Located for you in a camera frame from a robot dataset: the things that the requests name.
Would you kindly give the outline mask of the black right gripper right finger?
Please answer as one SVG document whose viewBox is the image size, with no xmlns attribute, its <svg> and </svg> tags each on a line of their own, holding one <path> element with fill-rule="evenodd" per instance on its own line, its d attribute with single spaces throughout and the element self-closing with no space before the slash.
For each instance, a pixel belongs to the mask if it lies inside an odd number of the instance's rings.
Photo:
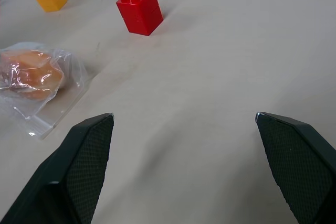
<svg viewBox="0 0 336 224">
<path fill-rule="evenodd" d="M 335 149 L 309 124 L 258 112 L 272 176 L 298 223 L 335 223 Z"/>
</svg>

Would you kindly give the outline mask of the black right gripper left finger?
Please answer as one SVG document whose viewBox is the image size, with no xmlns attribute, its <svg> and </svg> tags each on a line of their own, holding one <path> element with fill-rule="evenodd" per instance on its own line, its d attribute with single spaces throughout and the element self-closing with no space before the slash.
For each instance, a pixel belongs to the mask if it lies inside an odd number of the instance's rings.
<svg viewBox="0 0 336 224">
<path fill-rule="evenodd" d="M 74 125 L 36 169 L 1 223 L 91 223 L 105 179 L 112 113 Z"/>
</svg>

